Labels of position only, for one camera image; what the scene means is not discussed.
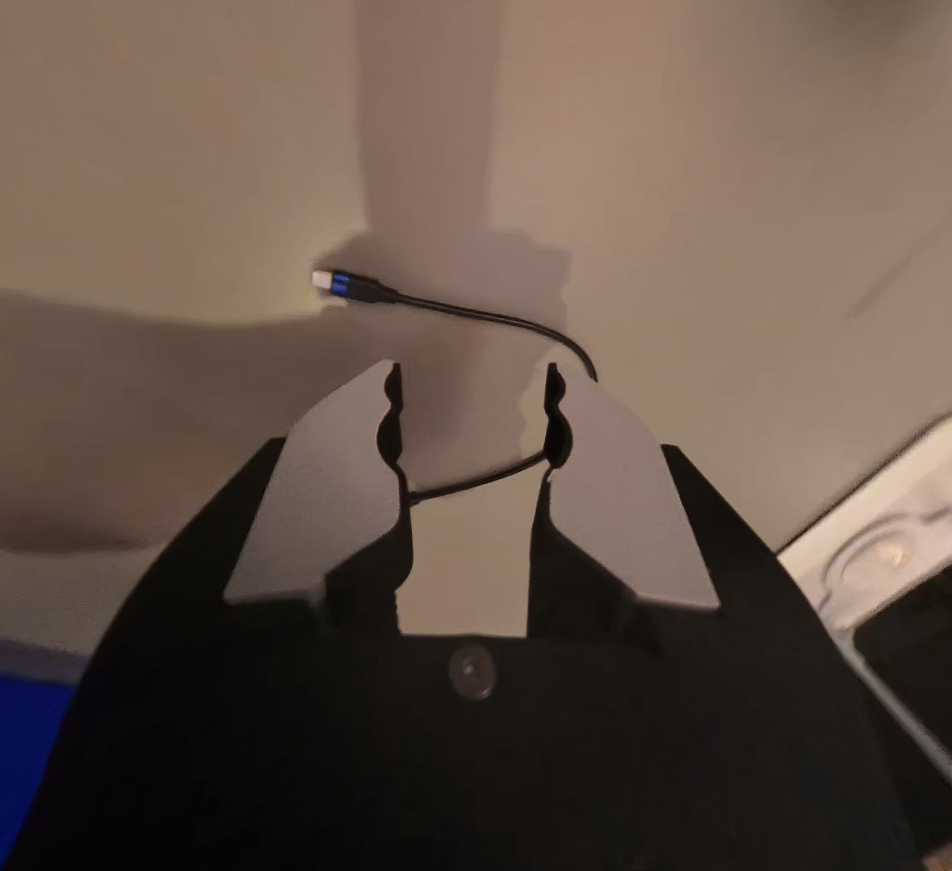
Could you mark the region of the instruction board on stand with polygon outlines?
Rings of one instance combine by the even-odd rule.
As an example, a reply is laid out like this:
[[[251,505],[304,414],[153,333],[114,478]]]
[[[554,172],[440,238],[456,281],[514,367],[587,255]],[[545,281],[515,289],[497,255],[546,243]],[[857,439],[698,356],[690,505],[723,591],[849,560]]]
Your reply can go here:
[[[779,561],[874,709],[950,786],[950,414],[809,523]]]

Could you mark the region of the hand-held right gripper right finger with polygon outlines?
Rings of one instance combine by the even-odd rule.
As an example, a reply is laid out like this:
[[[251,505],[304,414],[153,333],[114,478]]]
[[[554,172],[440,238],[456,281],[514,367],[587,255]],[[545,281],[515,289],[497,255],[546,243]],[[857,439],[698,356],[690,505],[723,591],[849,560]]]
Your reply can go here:
[[[546,370],[528,627],[628,627],[647,604],[720,608],[657,438],[594,380]]]

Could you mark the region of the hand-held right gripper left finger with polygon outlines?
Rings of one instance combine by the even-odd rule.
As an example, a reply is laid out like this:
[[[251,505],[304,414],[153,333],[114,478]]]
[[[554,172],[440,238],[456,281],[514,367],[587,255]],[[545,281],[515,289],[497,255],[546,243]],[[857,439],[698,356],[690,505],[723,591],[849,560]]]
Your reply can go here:
[[[298,602],[329,626],[398,626],[413,546],[402,373],[378,362],[286,436],[224,590],[229,606]]]

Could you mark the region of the blue plastic bin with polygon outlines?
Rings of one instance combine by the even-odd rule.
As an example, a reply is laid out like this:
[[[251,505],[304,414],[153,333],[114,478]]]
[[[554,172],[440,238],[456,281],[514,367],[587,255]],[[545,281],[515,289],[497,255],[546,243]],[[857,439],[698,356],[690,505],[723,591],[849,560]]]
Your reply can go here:
[[[86,657],[1,640],[1,864],[28,817]]]

